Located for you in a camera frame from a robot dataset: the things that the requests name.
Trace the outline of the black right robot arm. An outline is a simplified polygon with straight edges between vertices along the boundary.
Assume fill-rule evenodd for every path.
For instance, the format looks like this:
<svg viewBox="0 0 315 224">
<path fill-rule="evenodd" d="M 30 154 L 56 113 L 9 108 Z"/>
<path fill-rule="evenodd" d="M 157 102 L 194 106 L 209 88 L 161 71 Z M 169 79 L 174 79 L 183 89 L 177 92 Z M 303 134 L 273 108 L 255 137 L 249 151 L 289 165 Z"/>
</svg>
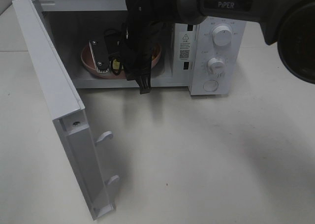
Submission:
<svg viewBox="0 0 315 224">
<path fill-rule="evenodd" d="M 284 66 L 315 81 L 315 0 L 125 0 L 128 15 L 119 42 L 127 80 L 151 90 L 151 57 L 164 23 L 197 25 L 206 17 L 260 24 L 267 45 L 276 43 Z"/>
</svg>

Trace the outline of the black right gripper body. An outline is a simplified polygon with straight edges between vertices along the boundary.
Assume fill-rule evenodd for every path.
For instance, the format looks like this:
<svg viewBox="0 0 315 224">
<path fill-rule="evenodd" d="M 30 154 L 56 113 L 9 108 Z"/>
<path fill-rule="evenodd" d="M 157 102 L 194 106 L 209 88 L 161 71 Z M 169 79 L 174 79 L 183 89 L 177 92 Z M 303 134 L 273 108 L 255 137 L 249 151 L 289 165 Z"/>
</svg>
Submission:
<svg viewBox="0 0 315 224">
<path fill-rule="evenodd" d="M 119 51 L 128 81 L 151 73 L 152 55 L 165 26 L 159 21 L 123 25 Z"/>
</svg>

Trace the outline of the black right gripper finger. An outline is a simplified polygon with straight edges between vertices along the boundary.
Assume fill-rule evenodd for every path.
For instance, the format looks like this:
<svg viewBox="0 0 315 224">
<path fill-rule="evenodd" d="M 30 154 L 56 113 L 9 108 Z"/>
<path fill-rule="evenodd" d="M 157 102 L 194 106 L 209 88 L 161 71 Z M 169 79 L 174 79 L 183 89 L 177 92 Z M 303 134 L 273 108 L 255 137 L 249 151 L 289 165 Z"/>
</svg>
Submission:
<svg viewBox="0 0 315 224">
<path fill-rule="evenodd" d="M 134 80 L 139 86 L 140 94 L 147 94 L 151 91 L 151 74 L 150 73 L 135 73 Z"/>
</svg>

